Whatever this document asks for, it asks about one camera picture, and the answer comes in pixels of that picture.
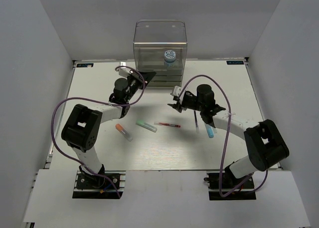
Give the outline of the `purple pen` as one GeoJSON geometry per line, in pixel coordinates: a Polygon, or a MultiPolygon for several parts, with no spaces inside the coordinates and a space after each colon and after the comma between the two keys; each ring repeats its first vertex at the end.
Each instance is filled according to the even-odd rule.
{"type": "Polygon", "coordinates": [[[197,114],[196,114],[196,111],[193,111],[193,112],[194,112],[195,130],[196,130],[196,133],[199,134],[197,114]]]}

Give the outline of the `red pen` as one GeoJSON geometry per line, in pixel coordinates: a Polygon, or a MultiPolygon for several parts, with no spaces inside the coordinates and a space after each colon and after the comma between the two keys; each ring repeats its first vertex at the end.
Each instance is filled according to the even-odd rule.
{"type": "Polygon", "coordinates": [[[172,123],[165,123],[165,122],[154,122],[154,125],[158,125],[158,126],[168,126],[168,127],[176,127],[176,128],[180,128],[180,125],[177,124],[172,124],[172,123]]]}

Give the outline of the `blue patterned tape roll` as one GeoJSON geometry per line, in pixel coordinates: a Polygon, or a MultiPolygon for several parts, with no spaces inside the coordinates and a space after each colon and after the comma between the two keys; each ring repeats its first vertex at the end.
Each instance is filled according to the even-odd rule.
{"type": "Polygon", "coordinates": [[[176,52],[174,50],[166,50],[164,52],[164,65],[173,67],[176,61],[176,52]]]}

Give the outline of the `clear drawer organizer box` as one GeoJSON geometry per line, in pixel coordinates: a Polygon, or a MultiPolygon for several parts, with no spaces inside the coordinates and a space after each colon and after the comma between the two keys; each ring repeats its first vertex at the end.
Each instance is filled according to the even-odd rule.
{"type": "Polygon", "coordinates": [[[172,19],[144,19],[136,23],[134,41],[135,66],[141,72],[156,72],[153,87],[181,86],[187,55],[185,23],[172,19]],[[173,67],[164,65],[164,52],[174,50],[173,67]]]}

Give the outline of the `blue capped tube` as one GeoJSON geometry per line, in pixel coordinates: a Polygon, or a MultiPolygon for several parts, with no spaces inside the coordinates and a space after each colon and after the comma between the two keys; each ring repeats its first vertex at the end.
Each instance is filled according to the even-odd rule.
{"type": "Polygon", "coordinates": [[[214,137],[213,128],[209,124],[205,124],[205,129],[206,129],[208,137],[213,138],[214,137]]]}

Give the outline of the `green capped tube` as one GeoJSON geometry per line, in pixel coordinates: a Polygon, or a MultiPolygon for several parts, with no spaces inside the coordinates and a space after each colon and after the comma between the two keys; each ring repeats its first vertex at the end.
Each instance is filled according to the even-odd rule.
{"type": "Polygon", "coordinates": [[[138,126],[140,126],[142,128],[145,128],[145,129],[147,129],[149,131],[152,131],[154,133],[157,131],[157,128],[155,126],[153,126],[153,125],[151,125],[151,124],[149,124],[149,123],[147,123],[147,122],[145,122],[143,120],[137,120],[136,121],[136,125],[138,125],[138,126]]]}

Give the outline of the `orange capped tube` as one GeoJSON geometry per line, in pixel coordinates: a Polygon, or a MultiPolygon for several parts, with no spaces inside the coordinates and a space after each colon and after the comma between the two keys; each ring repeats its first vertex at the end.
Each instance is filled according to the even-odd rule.
{"type": "Polygon", "coordinates": [[[127,139],[128,141],[133,140],[131,134],[127,130],[125,130],[122,125],[116,124],[115,128],[125,137],[125,139],[127,139]]]}

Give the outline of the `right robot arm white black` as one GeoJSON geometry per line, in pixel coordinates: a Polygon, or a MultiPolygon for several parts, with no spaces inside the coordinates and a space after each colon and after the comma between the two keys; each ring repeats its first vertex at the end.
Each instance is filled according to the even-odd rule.
{"type": "Polygon", "coordinates": [[[228,131],[245,141],[248,155],[224,170],[223,177],[228,186],[235,188],[245,176],[265,171],[289,156],[289,148],[272,120],[254,122],[237,118],[216,103],[210,85],[199,85],[196,94],[175,86],[171,95],[175,103],[170,106],[176,111],[198,111],[205,124],[228,131]]]}

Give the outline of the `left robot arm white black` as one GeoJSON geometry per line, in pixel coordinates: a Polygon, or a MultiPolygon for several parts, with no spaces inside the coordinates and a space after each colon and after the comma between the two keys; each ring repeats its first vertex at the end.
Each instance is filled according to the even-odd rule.
{"type": "Polygon", "coordinates": [[[75,105],[61,133],[61,138],[76,153],[80,171],[88,176],[88,182],[96,188],[105,183],[104,165],[99,161],[94,148],[100,124],[124,118],[131,107],[131,98],[139,89],[144,90],[157,74],[139,72],[123,65],[115,70],[121,78],[115,81],[109,101],[99,102],[90,99],[90,102],[101,104],[95,108],[75,105]]]}

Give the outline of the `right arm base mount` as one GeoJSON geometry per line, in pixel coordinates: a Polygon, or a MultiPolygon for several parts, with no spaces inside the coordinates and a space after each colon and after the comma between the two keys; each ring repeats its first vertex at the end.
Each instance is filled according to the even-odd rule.
{"type": "MultiPolygon", "coordinates": [[[[210,201],[248,201],[255,200],[256,193],[254,192],[255,184],[253,178],[243,183],[240,187],[234,190],[227,197],[221,197],[219,194],[219,173],[207,173],[204,177],[204,182],[208,185],[208,194],[210,201]]],[[[232,180],[223,173],[222,177],[222,193],[225,194],[236,187],[244,178],[232,180]]]]}

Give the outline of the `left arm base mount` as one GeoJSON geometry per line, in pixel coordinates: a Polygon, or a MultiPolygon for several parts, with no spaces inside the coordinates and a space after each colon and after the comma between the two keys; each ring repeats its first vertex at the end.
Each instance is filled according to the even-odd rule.
{"type": "MultiPolygon", "coordinates": [[[[105,176],[114,183],[120,196],[122,196],[125,188],[126,172],[106,171],[105,176]]],[[[101,177],[91,179],[80,171],[77,171],[72,198],[116,200],[120,197],[107,179],[101,177]]]]}

